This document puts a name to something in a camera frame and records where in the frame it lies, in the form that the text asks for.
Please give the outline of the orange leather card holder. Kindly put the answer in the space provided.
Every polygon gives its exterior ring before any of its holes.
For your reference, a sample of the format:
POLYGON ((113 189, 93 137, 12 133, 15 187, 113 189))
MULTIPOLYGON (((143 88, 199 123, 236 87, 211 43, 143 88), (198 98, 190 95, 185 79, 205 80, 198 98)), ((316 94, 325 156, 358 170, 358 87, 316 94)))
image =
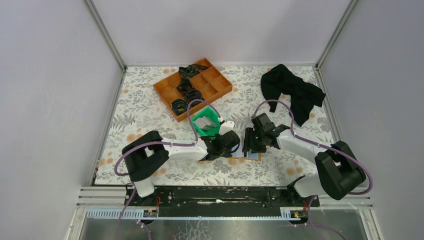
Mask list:
POLYGON ((243 160, 243 161, 261 161, 262 154, 260 152, 243 152, 241 149, 231 154, 230 159, 243 160))

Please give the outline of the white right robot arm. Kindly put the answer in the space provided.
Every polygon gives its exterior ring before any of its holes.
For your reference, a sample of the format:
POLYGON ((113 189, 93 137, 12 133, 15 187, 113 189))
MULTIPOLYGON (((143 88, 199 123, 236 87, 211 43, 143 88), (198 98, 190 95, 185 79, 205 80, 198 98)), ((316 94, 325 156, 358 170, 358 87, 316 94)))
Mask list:
POLYGON ((343 141, 322 144, 297 135, 284 124, 276 126, 266 113, 252 118, 244 134, 243 151, 264 153, 268 147, 294 153, 315 164, 317 173, 301 176, 287 185, 287 201, 301 205, 307 197, 326 194, 341 200, 366 181, 365 171, 343 141))

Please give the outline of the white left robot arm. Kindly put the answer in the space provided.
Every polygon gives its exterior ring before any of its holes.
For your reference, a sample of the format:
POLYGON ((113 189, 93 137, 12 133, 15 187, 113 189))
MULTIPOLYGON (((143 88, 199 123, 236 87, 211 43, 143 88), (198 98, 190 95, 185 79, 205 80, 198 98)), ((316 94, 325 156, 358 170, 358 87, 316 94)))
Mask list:
POLYGON ((168 160, 214 161, 229 158, 241 140, 230 130, 223 135, 202 136, 196 142, 162 138, 152 130, 121 151, 130 181, 136 189, 136 199, 144 206, 155 200, 151 176, 168 160))

